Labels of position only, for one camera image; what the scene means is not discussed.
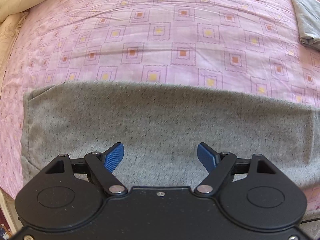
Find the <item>pink patterned bed sheet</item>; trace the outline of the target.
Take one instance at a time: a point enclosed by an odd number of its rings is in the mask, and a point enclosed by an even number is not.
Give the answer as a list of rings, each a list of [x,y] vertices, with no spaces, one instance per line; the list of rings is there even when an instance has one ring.
[[[225,89],[319,106],[319,52],[291,0],[45,0],[28,12],[1,74],[1,188],[23,184],[22,99],[65,81]]]

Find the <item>beige pillow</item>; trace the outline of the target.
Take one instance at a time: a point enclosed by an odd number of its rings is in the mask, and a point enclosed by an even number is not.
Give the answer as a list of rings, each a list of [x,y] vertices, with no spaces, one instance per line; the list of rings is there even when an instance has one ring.
[[[28,12],[9,15],[1,24],[1,74],[6,69],[8,58],[27,15]]]

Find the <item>folded grey-green pants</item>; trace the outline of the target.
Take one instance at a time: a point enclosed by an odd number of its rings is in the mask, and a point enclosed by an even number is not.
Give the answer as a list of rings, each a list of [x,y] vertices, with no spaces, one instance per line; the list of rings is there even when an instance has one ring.
[[[319,1],[291,0],[302,45],[319,50]]]

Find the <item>grey speckled pants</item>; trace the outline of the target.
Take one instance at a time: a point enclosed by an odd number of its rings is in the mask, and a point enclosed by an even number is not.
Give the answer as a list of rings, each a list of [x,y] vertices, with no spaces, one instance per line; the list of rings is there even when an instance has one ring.
[[[240,158],[263,154],[311,194],[319,185],[319,109],[265,96],[188,86],[65,82],[23,98],[22,174],[27,183],[54,157],[81,158],[116,142],[127,186],[195,186],[205,142]]]

